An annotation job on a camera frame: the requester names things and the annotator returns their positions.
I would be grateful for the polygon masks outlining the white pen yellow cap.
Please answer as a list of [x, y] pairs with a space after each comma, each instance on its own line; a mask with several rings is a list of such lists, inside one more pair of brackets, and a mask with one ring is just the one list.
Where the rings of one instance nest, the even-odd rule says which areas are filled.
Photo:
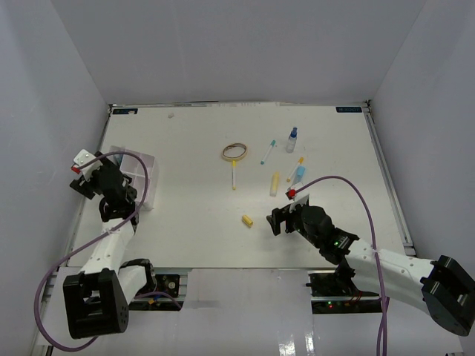
[[236, 190], [236, 160], [232, 160], [232, 190]]

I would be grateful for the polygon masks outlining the white marker orange cap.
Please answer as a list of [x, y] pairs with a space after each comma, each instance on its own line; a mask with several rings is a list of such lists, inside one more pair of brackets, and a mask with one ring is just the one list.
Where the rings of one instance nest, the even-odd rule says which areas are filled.
[[289, 174], [287, 175], [287, 178], [286, 178], [286, 181], [287, 182], [290, 182], [291, 179], [294, 177], [294, 175], [296, 174], [296, 171], [298, 170], [298, 168], [301, 166], [301, 163], [304, 161], [304, 158], [303, 157], [300, 157], [299, 160], [296, 162], [296, 164], [294, 165], [294, 167], [292, 168], [292, 170], [289, 172]]

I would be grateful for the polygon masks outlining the small yellow cylinder eraser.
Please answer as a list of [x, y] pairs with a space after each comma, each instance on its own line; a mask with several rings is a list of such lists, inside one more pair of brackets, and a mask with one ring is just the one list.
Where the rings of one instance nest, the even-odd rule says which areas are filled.
[[245, 215], [245, 214], [242, 216], [242, 221], [249, 228], [251, 228], [254, 224], [253, 220], [248, 215]]

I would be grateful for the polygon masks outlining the blue logo sticker right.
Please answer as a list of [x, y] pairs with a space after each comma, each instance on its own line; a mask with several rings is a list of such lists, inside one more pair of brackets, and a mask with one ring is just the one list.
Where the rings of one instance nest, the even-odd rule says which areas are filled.
[[336, 108], [337, 113], [361, 113], [361, 107], [355, 106], [337, 106]]

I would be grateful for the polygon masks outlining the white compartment organizer box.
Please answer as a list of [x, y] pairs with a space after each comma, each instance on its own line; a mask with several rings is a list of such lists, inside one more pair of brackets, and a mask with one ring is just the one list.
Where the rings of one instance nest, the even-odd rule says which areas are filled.
[[[124, 146], [111, 145], [109, 151], [120, 151], [120, 154], [115, 154], [110, 159], [119, 166], [121, 172], [132, 178], [131, 185], [137, 190], [136, 203], [141, 201], [144, 188], [147, 187], [142, 210], [153, 210], [159, 176], [159, 166], [156, 158], [149, 154], [127, 149]], [[142, 164], [136, 158], [124, 155], [123, 152], [138, 156], [145, 165], [147, 175], [144, 173]]]

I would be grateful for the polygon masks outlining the light blue eraser case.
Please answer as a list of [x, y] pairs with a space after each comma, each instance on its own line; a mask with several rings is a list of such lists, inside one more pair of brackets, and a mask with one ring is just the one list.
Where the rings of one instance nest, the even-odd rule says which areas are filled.
[[293, 182], [292, 182], [293, 185], [296, 185], [296, 184], [302, 182], [303, 176], [305, 174], [305, 170], [306, 170], [306, 168], [304, 166], [302, 166], [302, 165], [298, 166], [298, 168], [295, 172], [295, 175], [294, 175]]

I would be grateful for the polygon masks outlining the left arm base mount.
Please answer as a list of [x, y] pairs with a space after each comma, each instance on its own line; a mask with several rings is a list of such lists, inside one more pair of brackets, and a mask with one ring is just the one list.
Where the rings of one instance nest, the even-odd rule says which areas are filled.
[[188, 276], [156, 274], [155, 295], [132, 300], [129, 309], [136, 312], [178, 312], [184, 304]]

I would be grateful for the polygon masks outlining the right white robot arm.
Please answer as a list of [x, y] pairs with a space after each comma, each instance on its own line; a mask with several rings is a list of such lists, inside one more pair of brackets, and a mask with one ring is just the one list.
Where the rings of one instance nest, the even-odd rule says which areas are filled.
[[443, 329], [462, 337], [474, 325], [474, 279], [454, 259], [419, 259], [372, 246], [333, 225], [318, 206], [289, 204], [267, 216], [272, 233], [299, 233], [336, 267], [335, 286], [343, 295], [380, 293], [428, 314]]

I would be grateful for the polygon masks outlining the white pen teal cap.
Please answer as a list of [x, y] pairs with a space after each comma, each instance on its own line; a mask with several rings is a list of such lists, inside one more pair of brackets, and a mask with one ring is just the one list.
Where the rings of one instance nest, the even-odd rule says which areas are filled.
[[275, 143], [276, 141], [275, 140], [272, 140], [269, 144], [269, 147], [266, 149], [266, 152], [265, 154], [263, 155], [261, 161], [260, 161], [260, 164], [261, 165], [264, 165], [266, 163], [266, 161], [268, 160], [268, 157], [269, 155], [271, 154], [272, 152], [272, 149], [275, 147]]

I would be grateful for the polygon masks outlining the clear spray bottle blue cap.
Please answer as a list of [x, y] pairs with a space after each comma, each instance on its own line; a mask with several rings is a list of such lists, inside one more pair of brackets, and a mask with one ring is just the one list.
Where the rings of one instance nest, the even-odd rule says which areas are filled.
[[288, 137], [286, 144], [286, 152], [291, 154], [295, 150], [295, 145], [297, 142], [298, 128], [294, 127]]

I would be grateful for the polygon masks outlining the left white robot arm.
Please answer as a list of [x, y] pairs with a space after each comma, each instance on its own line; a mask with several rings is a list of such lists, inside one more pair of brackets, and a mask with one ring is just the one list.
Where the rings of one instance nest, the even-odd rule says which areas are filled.
[[157, 287], [152, 264], [145, 258], [124, 261], [135, 236], [140, 209], [151, 210], [157, 187], [153, 156], [115, 151], [106, 156], [82, 149], [73, 159], [79, 178], [73, 190], [93, 199], [99, 196], [104, 237], [77, 274], [65, 278], [63, 295], [70, 336], [75, 339], [123, 333], [128, 327], [129, 304], [139, 294]]

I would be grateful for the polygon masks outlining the yellow glue stick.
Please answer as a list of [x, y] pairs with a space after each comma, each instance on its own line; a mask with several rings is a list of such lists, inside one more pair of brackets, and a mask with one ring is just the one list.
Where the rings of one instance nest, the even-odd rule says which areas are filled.
[[278, 171], [276, 171], [272, 175], [271, 185], [270, 185], [270, 189], [269, 189], [269, 195], [271, 197], [276, 197], [277, 196], [279, 181], [280, 181], [280, 173]]

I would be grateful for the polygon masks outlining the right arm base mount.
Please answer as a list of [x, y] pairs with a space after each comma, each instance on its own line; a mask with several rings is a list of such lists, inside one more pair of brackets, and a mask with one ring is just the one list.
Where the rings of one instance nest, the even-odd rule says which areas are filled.
[[334, 271], [312, 271], [306, 287], [310, 290], [313, 314], [381, 313], [377, 293], [357, 289], [351, 280], [342, 280]]

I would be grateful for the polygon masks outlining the yellow tape roll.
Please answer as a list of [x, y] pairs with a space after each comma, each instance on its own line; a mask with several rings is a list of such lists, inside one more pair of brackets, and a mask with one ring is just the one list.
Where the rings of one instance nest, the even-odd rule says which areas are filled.
[[227, 145], [221, 152], [221, 157], [227, 162], [241, 161], [248, 154], [248, 147], [241, 143], [236, 142]]

